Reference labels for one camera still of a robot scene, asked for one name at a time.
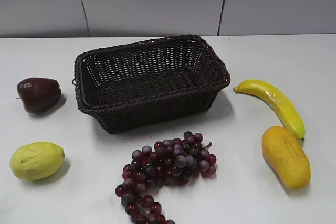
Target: table surface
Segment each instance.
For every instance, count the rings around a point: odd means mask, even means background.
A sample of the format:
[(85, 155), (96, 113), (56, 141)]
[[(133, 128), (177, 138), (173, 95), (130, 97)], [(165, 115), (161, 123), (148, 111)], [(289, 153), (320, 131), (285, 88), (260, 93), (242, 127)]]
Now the table surface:
[[(106, 133), (75, 100), (74, 60), (81, 52), (147, 38), (0, 39), (0, 223), (131, 223), (115, 196), (133, 150), (190, 130), (213, 142), (217, 177), (184, 188), (163, 187), (154, 198), (176, 223), (332, 223), (336, 206), (336, 35), (203, 37), (224, 61), (229, 87), (206, 113), (116, 135)], [(28, 77), (59, 81), (63, 106), (44, 116), (23, 109), (16, 85)], [(265, 80), (293, 102), (306, 125), (304, 151), (312, 179), (300, 194), (284, 191), (265, 163), (261, 136), (281, 125), (261, 100), (235, 94), (245, 79)], [(17, 179), (15, 149), (50, 141), (66, 161), (49, 178)]]

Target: brown wicker basket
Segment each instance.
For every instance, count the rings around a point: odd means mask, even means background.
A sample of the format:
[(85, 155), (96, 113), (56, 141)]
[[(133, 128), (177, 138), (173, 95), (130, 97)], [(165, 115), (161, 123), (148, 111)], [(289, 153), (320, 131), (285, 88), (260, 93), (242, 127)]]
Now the brown wicker basket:
[(185, 35), (84, 52), (74, 84), (78, 109), (112, 134), (206, 111), (230, 75), (205, 40)]

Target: lemon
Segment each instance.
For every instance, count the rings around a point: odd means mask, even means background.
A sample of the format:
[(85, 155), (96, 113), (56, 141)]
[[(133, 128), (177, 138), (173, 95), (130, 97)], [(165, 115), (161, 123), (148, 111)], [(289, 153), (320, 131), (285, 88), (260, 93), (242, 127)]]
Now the lemon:
[(19, 179), (36, 180), (55, 173), (65, 159), (64, 150), (50, 142), (35, 142), (17, 149), (10, 168)]

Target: grape stem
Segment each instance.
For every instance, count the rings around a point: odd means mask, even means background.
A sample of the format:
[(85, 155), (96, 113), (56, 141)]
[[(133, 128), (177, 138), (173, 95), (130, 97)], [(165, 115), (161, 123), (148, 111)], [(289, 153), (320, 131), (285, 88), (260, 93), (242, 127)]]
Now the grape stem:
[(143, 209), (142, 205), (139, 203), (138, 204), (138, 210), (140, 211), (140, 213), (142, 213), (143, 215), (145, 215), (146, 217), (148, 216), (147, 212), (145, 209)]
[(207, 146), (205, 146), (203, 149), (209, 149), (212, 146), (212, 143), (209, 142), (209, 144)]

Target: banana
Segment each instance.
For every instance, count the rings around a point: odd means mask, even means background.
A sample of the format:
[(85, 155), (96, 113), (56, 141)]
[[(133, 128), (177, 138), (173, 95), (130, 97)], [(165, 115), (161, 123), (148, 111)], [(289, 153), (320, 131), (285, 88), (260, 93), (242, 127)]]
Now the banana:
[(286, 130), (298, 140), (304, 140), (306, 130), (303, 120), (293, 104), (276, 87), (259, 80), (246, 80), (233, 90), (235, 93), (250, 94), (262, 99), (278, 115)]

